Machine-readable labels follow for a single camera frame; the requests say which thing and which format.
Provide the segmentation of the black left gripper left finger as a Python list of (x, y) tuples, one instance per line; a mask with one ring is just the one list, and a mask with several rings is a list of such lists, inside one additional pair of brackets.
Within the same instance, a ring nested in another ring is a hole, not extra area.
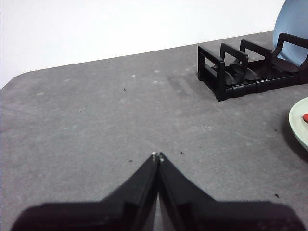
[(148, 231), (154, 226), (158, 156), (96, 202), (46, 203), (24, 210), (13, 231)]

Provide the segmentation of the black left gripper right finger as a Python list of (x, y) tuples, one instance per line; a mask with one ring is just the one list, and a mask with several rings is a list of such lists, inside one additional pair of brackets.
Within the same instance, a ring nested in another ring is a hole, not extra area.
[(304, 231), (289, 206), (270, 201), (217, 201), (158, 154), (164, 227), (174, 231)]

